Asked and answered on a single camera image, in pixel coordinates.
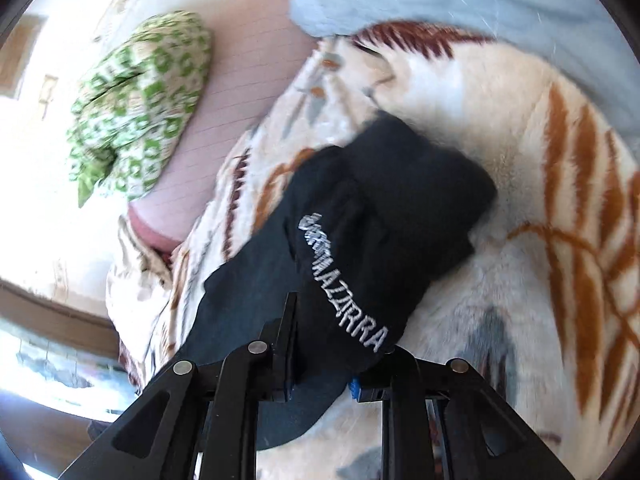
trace bedding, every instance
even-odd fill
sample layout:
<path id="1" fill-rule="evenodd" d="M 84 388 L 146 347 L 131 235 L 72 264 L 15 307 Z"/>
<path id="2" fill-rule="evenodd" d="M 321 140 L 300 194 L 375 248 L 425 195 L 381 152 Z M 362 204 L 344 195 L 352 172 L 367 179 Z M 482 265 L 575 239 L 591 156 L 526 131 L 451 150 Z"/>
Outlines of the bedding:
<path id="1" fill-rule="evenodd" d="M 299 437 L 395 346 L 429 283 L 472 254 L 468 231 L 495 193 L 476 163 L 381 112 L 346 147 L 310 153 L 260 230 L 206 279 L 164 369 L 223 360 L 297 291 L 295 394 L 260 407 L 256 446 Z"/>
<path id="2" fill-rule="evenodd" d="M 317 37 L 425 20 L 508 41 L 567 74 L 640 158 L 640 64 L 599 0 L 291 0 L 290 15 Z"/>
<path id="3" fill-rule="evenodd" d="M 114 252 L 114 264 L 106 280 L 106 301 L 108 313 L 132 362 L 144 360 L 152 335 L 150 330 L 156 325 L 172 288 L 173 278 L 162 258 L 140 240 L 129 219 L 121 216 L 118 250 Z M 129 308 L 132 299 L 136 302 L 133 310 Z"/>
<path id="4" fill-rule="evenodd" d="M 379 108 L 461 150 L 498 189 L 470 234 L 476 254 L 430 287 L 400 345 L 467 359 L 577 479 L 597 478 L 640 411 L 640 173 L 576 85 L 474 31 L 388 22 L 321 41 L 229 153 L 215 200 L 175 251 L 171 298 L 138 363 L 146 380 L 185 341 L 204 280 L 264 224 L 308 151 L 347 144 Z M 344 478 L 379 467 L 380 437 L 379 407 L 345 392 L 257 467 L 262 480 Z"/>
<path id="5" fill-rule="evenodd" d="M 96 186 L 133 200 L 156 184 L 200 97 L 209 43 L 192 12 L 154 16 L 82 78 L 66 133 L 80 207 Z"/>
<path id="6" fill-rule="evenodd" d="M 289 0 L 233 0 L 203 14 L 216 55 L 200 105 L 156 186 L 129 205 L 136 233 L 171 253 L 213 198 L 216 174 L 247 127 L 291 83 L 316 40 L 287 16 Z"/>

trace pink pillow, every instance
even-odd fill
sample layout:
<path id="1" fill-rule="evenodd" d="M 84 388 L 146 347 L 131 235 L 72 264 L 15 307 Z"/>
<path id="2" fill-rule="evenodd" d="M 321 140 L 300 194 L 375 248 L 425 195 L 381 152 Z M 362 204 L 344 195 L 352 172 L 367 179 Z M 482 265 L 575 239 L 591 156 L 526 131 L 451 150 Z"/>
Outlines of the pink pillow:
<path id="1" fill-rule="evenodd" d="M 213 31 L 209 81 L 151 192 L 129 204 L 136 234 L 170 252 L 213 199 L 216 173 L 245 130 L 284 92 L 316 41 L 289 19 L 289 0 L 235 0 L 203 19 Z"/>

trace light blue blanket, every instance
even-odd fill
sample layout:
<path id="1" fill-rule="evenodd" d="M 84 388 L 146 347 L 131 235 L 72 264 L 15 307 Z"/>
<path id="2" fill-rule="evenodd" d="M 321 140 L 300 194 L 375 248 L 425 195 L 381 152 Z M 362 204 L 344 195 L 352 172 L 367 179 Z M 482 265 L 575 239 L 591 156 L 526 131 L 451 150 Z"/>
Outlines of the light blue blanket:
<path id="1" fill-rule="evenodd" d="M 392 19 L 493 34 L 565 72 L 640 160 L 640 64 L 599 0 L 292 0 L 290 13 L 312 36 Z"/>

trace wall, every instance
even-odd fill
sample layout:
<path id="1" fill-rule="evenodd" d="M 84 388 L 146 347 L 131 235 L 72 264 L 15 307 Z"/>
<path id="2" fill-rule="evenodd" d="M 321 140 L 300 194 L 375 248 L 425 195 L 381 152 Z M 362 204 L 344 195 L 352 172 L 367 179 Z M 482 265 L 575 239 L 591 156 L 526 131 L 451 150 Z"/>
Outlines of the wall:
<path id="1" fill-rule="evenodd" d="M 112 0 L 34 0 L 45 16 L 18 100 L 0 98 L 0 276 L 35 294 L 106 316 L 104 287 L 124 201 L 91 200 L 78 210 L 66 177 L 65 131 L 76 81 L 93 64 L 92 40 Z M 44 120 L 38 96 L 45 75 L 59 78 Z"/>

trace green floral pillow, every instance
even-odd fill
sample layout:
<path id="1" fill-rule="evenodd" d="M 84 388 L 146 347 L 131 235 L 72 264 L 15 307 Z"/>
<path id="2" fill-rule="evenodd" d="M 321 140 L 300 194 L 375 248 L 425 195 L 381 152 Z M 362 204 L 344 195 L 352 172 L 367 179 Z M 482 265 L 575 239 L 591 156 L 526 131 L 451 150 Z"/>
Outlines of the green floral pillow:
<path id="1" fill-rule="evenodd" d="M 66 133 L 82 207 L 96 187 L 140 198 L 156 184 L 209 73 L 210 33 L 192 12 L 142 23 L 80 81 Z"/>

